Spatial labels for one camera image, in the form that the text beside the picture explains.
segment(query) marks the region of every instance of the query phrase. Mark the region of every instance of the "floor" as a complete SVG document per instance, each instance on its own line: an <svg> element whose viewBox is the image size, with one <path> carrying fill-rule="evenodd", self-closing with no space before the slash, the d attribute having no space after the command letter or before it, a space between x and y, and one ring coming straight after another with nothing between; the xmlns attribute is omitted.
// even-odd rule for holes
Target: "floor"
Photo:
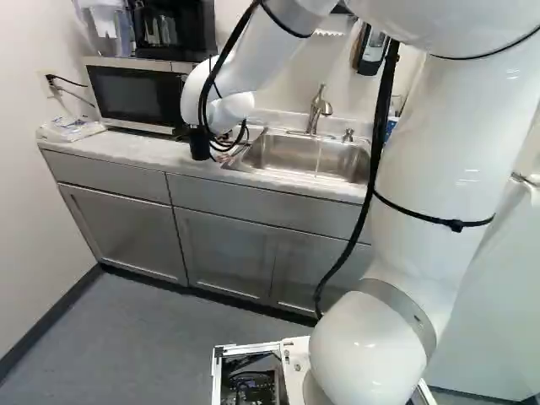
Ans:
<svg viewBox="0 0 540 405"><path fill-rule="evenodd" d="M309 327L105 274L0 386L2 405L203 405L212 347ZM489 405L435 393L442 405Z"/></svg>

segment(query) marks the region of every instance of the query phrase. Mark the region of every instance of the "stainless steel cabinet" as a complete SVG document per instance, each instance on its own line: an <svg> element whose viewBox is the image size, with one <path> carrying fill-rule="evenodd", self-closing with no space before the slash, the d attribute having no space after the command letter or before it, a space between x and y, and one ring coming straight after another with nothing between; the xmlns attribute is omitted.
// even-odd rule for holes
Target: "stainless steel cabinet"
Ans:
<svg viewBox="0 0 540 405"><path fill-rule="evenodd" d="M172 207L58 185L100 262L187 285Z"/></svg>
<svg viewBox="0 0 540 405"><path fill-rule="evenodd" d="M190 284L268 301L278 229L175 208Z"/></svg>
<svg viewBox="0 0 540 405"><path fill-rule="evenodd" d="M272 302L293 311L313 313L315 287L330 270L347 245L344 240L281 231L273 271ZM358 244L342 268L330 279L321 297L328 310L339 298L354 289L372 258L371 247Z"/></svg>

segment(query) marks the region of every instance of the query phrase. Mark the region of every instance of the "stainless steel sink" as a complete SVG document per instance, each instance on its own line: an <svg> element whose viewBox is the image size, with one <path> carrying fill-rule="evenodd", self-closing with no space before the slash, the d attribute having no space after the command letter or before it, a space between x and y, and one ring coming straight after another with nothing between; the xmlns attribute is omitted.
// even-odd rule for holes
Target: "stainless steel sink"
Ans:
<svg viewBox="0 0 540 405"><path fill-rule="evenodd" d="M263 133L224 164L228 170L316 182L362 184L370 175L370 143L342 143L309 135Z"/></svg>

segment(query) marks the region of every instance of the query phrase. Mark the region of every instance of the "electronic equipment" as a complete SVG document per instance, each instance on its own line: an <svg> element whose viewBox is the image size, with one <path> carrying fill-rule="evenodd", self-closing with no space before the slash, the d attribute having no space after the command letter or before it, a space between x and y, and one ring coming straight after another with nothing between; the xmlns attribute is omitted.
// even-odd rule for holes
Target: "electronic equipment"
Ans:
<svg viewBox="0 0 540 405"><path fill-rule="evenodd" d="M103 124L164 135L184 125L179 99L193 63L128 57L83 61Z"/></svg>
<svg viewBox="0 0 540 405"><path fill-rule="evenodd" d="M128 0L135 56L201 62L217 53L213 0Z"/></svg>

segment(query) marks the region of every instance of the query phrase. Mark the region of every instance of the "microwave window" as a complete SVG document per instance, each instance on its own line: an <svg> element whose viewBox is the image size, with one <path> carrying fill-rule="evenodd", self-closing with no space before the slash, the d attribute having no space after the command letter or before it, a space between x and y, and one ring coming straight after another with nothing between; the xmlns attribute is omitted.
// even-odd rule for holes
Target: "microwave window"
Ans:
<svg viewBox="0 0 540 405"><path fill-rule="evenodd" d="M111 114L159 117L157 84L151 78L99 76L102 104Z"/></svg>

